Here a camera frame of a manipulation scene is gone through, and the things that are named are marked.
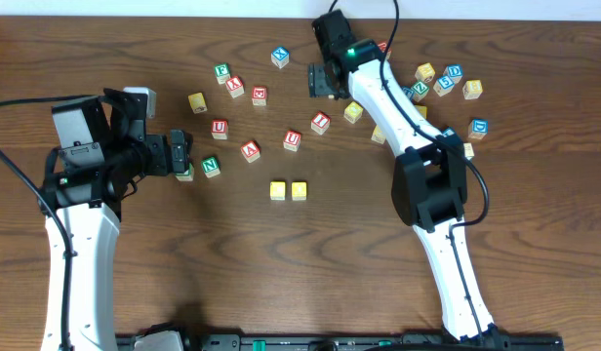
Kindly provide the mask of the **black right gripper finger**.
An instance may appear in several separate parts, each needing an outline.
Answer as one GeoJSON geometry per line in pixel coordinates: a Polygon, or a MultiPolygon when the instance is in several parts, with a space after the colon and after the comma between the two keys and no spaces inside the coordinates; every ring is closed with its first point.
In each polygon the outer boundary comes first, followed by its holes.
{"type": "Polygon", "coordinates": [[[318,97],[318,83],[319,83],[320,67],[311,63],[307,68],[308,77],[308,91],[311,98],[318,97]]]}
{"type": "Polygon", "coordinates": [[[320,72],[329,95],[337,95],[339,99],[347,98],[347,76],[339,63],[326,62],[320,72]]]}

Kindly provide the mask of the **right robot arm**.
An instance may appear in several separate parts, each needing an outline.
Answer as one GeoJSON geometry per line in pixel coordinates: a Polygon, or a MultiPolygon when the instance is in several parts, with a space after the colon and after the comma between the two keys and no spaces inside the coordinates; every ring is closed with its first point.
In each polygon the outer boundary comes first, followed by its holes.
{"type": "Polygon", "coordinates": [[[467,252],[466,175],[484,179],[464,155],[462,140],[443,135],[413,106],[395,80],[387,51],[359,40],[342,11],[331,8],[312,30],[324,65],[309,85],[313,97],[352,98],[382,130],[394,157],[391,199],[421,240],[442,305],[445,331],[455,340],[484,341],[494,325],[467,252]]]}

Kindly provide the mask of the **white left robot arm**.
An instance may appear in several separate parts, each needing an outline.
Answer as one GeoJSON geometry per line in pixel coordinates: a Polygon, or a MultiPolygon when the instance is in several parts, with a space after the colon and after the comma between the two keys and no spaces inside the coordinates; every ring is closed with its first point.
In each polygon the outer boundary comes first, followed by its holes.
{"type": "Polygon", "coordinates": [[[113,260],[121,204],[147,176],[193,179],[190,134],[152,135],[156,94],[106,89],[52,108],[60,140],[40,189],[50,243],[44,350],[115,350],[113,260]]]}

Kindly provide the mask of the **yellow O wooden block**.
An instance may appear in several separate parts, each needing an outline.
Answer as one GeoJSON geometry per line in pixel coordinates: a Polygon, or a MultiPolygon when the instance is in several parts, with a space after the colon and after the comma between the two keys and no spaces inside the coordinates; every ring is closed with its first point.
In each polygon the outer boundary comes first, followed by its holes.
{"type": "Polygon", "coordinates": [[[292,199],[294,201],[304,201],[307,198],[307,183],[305,181],[295,181],[292,183],[292,199]]]}

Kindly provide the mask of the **yellow C wooden block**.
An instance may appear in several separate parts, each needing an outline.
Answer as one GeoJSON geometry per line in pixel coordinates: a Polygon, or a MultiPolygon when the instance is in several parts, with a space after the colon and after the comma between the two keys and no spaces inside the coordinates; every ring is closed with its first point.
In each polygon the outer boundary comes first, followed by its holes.
{"type": "Polygon", "coordinates": [[[284,201],[286,199],[286,182],[271,181],[269,195],[272,201],[284,201]]]}

